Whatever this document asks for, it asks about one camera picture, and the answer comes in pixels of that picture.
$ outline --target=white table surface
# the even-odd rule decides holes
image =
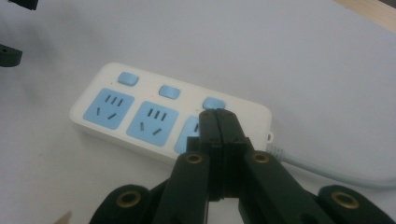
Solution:
[[[77,130],[68,112],[106,63],[266,105],[289,154],[373,180],[396,176],[396,34],[331,0],[0,2],[0,222],[88,223],[107,194],[172,167]],[[317,193],[339,184],[287,166]],[[396,220],[396,190],[354,188]],[[242,223],[237,200],[209,223]]]

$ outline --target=power cord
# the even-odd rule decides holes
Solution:
[[[322,175],[327,178],[349,185],[366,189],[396,189],[396,179],[385,181],[371,181],[349,175],[343,175],[333,170],[311,163],[309,161],[303,161],[301,159],[288,155],[282,148],[275,147],[271,144],[267,145],[266,151],[273,155],[278,161],[284,161],[285,163],[288,163],[292,166],[296,166],[311,173]]]

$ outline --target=socket hole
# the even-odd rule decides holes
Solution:
[[[108,116],[108,118],[107,119],[112,119],[112,118],[114,118],[114,117],[116,117],[116,113],[114,113],[114,114],[112,114],[112,115],[110,115],[110,116]]]
[[[148,117],[151,116],[152,110],[153,110],[152,108],[149,110],[149,112],[148,112]]]
[[[157,111],[157,113],[155,114],[154,118],[158,118],[158,116],[160,115],[160,111]]]
[[[116,100],[117,100],[117,96],[114,97],[114,99],[113,99],[113,101],[111,102],[111,104],[114,105],[114,103],[116,102]]]
[[[161,131],[162,131],[162,129],[159,128],[159,129],[157,129],[154,133],[152,133],[152,135],[155,135],[155,134],[157,134],[157,133],[160,133]]]
[[[317,219],[309,214],[302,214],[300,220],[303,224],[318,224]]]
[[[111,95],[108,95],[107,98],[105,99],[105,103],[110,99]]]
[[[164,120],[165,120],[166,115],[167,115],[166,113],[163,114],[163,117],[161,118],[161,121],[164,121]]]
[[[123,99],[120,100],[120,102],[117,104],[117,106],[120,106],[122,104]]]

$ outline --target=brass screw hole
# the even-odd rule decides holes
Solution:
[[[360,206],[358,200],[356,200],[353,196],[341,191],[333,192],[332,199],[339,205],[348,209],[357,209]]]
[[[129,208],[137,205],[142,196],[136,190],[129,190],[120,194],[117,199],[117,205],[121,208]]]
[[[196,163],[200,163],[202,161],[202,159],[203,159],[202,156],[197,155],[197,154],[192,154],[187,157],[187,162],[196,164]]]
[[[270,160],[270,158],[268,158],[268,156],[261,154],[261,153],[256,153],[253,154],[253,160],[255,162],[259,162],[259,163],[266,163]]]

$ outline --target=white surface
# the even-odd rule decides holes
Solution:
[[[370,179],[396,176],[396,35],[330,0],[0,2],[0,220],[87,223],[123,184],[152,188],[172,167],[73,128],[101,66],[136,67],[230,93],[273,115],[291,155]],[[317,192],[327,179],[290,169]],[[396,190],[357,189],[396,219]],[[210,223],[242,223],[235,202]]]
[[[136,85],[130,87],[118,83],[118,77],[123,72],[138,76]],[[180,90],[180,95],[176,99],[160,96],[158,91],[163,85],[177,88]],[[125,117],[120,121],[120,126],[114,130],[84,119],[86,111],[103,89],[113,90],[134,97],[132,105]],[[223,101],[225,109],[233,111],[238,117],[243,132],[246,136],[249,136],[251,144],[258,150],[266,149],[270,134],[271,112],[264,105],[258,105],[218,91],[191,85],[190,83],[153,74],[150,71],[144,71],[121,63],[109,63],[99,71],[89,87],[72,106],[70,118],[78,127],[87,133],[127,147],[135,152],[148,155],[153,159],[174,164],[179,156],[179,153],[175,150],[175,146],[182,129],[189,117],[194,116],[198,118],[199,114],[204,111],[203,102],[207,97],[214,97]],[[165,142],[161,146],[132,137],[127,133],[127,130],[133,126],[133,120],[136,113],[140,111],[140,106],[143,102],[165,106],[177,112],[177,118],[175,123],[172,124],[169,136],[166,137]]]

